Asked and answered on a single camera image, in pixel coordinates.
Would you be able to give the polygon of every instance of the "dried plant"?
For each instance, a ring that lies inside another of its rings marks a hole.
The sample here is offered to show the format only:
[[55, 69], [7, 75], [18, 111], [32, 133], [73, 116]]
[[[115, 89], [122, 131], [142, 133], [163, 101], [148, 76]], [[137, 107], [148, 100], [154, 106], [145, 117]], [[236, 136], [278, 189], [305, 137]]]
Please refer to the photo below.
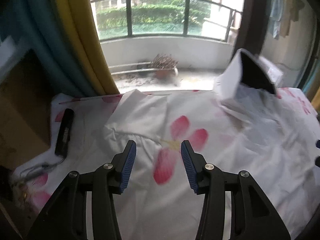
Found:
[[174, 60], [171, 55], [158, 54], [150, 64], [150, 68], [158, 69], [173, 69], [177, 65], [178, 61]]

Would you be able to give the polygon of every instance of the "white wall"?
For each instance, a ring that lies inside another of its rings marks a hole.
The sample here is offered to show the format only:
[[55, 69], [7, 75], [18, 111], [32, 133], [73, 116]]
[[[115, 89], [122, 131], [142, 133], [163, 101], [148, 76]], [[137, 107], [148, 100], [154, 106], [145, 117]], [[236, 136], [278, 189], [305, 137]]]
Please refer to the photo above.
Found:
[[172, 55], [178, 67], [225, 69], [233, 46], [191, 37], [136, 37], [101, 43], [109, 66], [152, 61], [157, 54]]
[[283, 86], [293, 86], [309, 58], [314, 37], [315, 15], [306, 0], [299, 11], [299, 20], [291, 21], [289, 35], [278, 40], [267, 33], [261, 55], [275, 64], [281, 63], [286, 69]]

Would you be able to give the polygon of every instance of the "pink flower pattern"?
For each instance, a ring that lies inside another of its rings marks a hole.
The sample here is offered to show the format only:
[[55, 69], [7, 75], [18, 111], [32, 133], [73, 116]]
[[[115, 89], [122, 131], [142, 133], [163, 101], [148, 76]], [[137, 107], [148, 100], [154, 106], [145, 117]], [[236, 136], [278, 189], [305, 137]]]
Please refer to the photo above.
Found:
[[48, 181], [48, 173], [44, 173], [26, 184], [19, 184], [18, 201], [22, 205], [31, 208], [35, 213], [39, 213], [47, 203], [51, 195], [43, 187]]
[[56, 118], [54, 119], [55, 122], [61, 122], [61, 121], [62, 121], [62, 117], [63, 117], [63, 115], [64, 115], [64, 111], [65, 111], [65, 109], [63, 109], [62, 111], [60, 111], [60, 112], [57, 114]]
[[295, 95], [289, 90], [289, 88], [281, 88], [284, 92], [286, 92], [289, 96], [296, 98]]
[[[180, 144], [184, 140], [190, 127], [189, 119], [182, 115], [170, 126], [172, 140], [165, 141], [168, 147], [160, 149], [153, 172], [153, 178], [158, 185], [167, 183], [173, 176], [175, 165], [179, 159]], [[196, 129], [187, 137], [195, 151], [201, 151], [208, 139], [206, 129]]]
[[305, 112], [306, 115], [310, 114], [310, 111], [308, 109], [308, 107], [306, 106], [305, 101], [301, 100], [300, 97], [298, 97], [299, 102], [301, 103], [302, 109]]
[[122, 95], [112, 95], [112, 96], [105, 96], [102, 98], [102, 100], [105, 103], [119, 103], [121, 98], [122, 98]]

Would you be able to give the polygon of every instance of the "green shrub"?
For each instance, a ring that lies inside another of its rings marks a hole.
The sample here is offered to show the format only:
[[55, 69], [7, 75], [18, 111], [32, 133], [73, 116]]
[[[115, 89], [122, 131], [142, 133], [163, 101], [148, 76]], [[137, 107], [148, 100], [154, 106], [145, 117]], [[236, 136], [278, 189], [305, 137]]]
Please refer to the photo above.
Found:
[[[195, 8], [196, 9], [193, 7], [190, 8], [189, 23], [191, 25], [201, 25], [204, 21], [204, 18], [210, 16], [210, 7], [209, 9], [208, 7], [201, 8], [201, 6]], [[184, 20], [185, 5], [184, 0], [174, 0], [171, 4], [147, 4], [141, 6], [132, 6], [131, 10], [132, 24], [181, 24]], [[108, 8], [98, 11], [97, 22], [100, 30], [124, 27], [127, 25], [126, 8]]]

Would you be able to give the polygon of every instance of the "bed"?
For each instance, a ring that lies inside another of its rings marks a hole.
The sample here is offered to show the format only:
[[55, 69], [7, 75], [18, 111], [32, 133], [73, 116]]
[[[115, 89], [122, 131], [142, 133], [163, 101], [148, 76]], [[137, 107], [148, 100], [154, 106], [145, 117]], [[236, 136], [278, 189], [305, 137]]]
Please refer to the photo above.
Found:
[[[292, 239], [308, 239], [303, 234], [318, 223], [312, 216], [320, 203], [320, 168], [314, 165], [320, 125], [299, 89], [279, 89], [275, 97], [241, 86], [234, 100], [224, 102], [213, 91], [133, 90], [95, 98], [58, 95], [52, 101], [52, 147], [17, 168], [13, 179], [30, 166], [59, 160], [54, 147], [66, 108], [75, 111], [68, 157], [50, 173], [15, 190], [17, 203], [34, 212], [41, 210], [69, 171], [93, 171], [133, 139], [137, 157], [130, 183], [115, 198], [122, 238], [194, 239], [203, 198], [190, 189], [180, 158], [179, 143], [189, 139], [195, 152], [221, 170], [248, 170]], [[90, 201], [88, 194], [88, 211]], [[227, 194], [224, 239], [228, 239], [230, 205]], [[91, 226], [88, 215], [88, 239], [93, 239]]]

